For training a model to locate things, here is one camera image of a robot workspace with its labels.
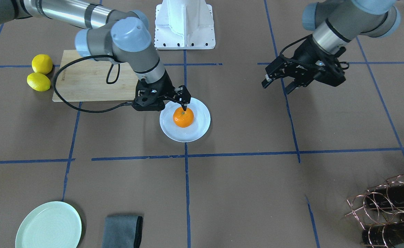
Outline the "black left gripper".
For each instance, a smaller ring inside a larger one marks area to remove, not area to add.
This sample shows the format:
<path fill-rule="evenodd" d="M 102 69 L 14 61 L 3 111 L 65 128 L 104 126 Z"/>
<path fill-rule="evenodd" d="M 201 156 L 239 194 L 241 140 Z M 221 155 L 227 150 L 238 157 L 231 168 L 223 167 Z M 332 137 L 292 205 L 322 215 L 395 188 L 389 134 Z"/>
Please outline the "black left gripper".
<path fill-rule="evenodd" d="M 344 52 L 346 48 L 343 46 L 337 49 L 336 54 L 329 54 L 315 43 L 312 36 L 306 36 L 292 58 L 277 57 L 265 68 L 262 87 L 266 89 L 274 80 L 286 77 L 294 78 L 284 88 L 287 95 L 297 88 L 309 86 L 312 81 L 339 86 L 345 82 L 344 70 L 348 69 L 342 67 L 338 60 Z"/>

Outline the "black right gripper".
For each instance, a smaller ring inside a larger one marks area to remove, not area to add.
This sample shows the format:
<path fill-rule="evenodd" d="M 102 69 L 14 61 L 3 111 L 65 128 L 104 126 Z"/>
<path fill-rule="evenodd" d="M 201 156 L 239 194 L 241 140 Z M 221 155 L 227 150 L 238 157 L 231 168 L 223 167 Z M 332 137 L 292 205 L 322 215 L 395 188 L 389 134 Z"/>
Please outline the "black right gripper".
<path fill-rule="evenodd" d="M 146 83 L 138 80 L 135 99 L 132 107 L 136 111 L 162 111 L 165 108 L 165 100 L 180 104 L 186 111 L 191 102 L 191 94 L 186 86 L 175 88 L 167 72 L 154 83 Z"/>

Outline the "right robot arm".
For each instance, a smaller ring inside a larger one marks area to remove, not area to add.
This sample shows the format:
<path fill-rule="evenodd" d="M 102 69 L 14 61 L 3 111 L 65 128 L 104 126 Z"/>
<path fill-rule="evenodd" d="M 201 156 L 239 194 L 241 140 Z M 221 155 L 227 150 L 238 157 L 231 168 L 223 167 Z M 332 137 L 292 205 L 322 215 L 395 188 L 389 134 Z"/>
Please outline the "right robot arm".
<path fill-rule="evenodd" d="M 45 17 L 79 27 L 75 47 L 80 55 L 55 74 L 75 63 L 92 59 L 112 65 L 128 63 L 136 74 L 135 97 L 117 105 L 136 111 L 161 111 L 164 101 L 181 105 L 186 111 L 191 94 L 186 86 L 174 87 L 152 43 L 149 21 L 140 11 L 123 12 L 82 0 L 0 0 L 0 25 L 15 19 Z"/>

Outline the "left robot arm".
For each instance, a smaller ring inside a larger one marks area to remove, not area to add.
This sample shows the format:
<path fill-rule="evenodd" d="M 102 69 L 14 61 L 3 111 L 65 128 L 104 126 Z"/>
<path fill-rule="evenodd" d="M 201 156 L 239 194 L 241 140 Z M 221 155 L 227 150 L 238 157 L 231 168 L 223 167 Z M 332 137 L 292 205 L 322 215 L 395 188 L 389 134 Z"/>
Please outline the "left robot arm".
<path fill-rule="evenodd" d="M 345 82 L 347 62 L 339 61 L 346 45 L 359 35 L 383 38 L 397 30 L 401 14 L 395 0 L 325 0 L 308 4 L 302 25 L 312 33 L 294 41 L 298 44 L 291 58 L 281 51 L 266 67 L 262 87 L 290 77 L 286 94 L 313 81 L 337 87 Z"/>

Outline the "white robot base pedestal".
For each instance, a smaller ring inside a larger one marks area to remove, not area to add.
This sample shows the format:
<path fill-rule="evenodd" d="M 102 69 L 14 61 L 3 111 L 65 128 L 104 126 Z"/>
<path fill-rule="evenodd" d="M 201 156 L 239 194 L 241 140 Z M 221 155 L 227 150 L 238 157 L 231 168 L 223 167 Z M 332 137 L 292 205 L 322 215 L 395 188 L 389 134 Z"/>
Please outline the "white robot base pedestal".
<path fill-rule="evenodd" d="M 212 6 L 205 0 L 163 0 L 155 10 L 154 46 L 159 50 L 214 49 Z"/>

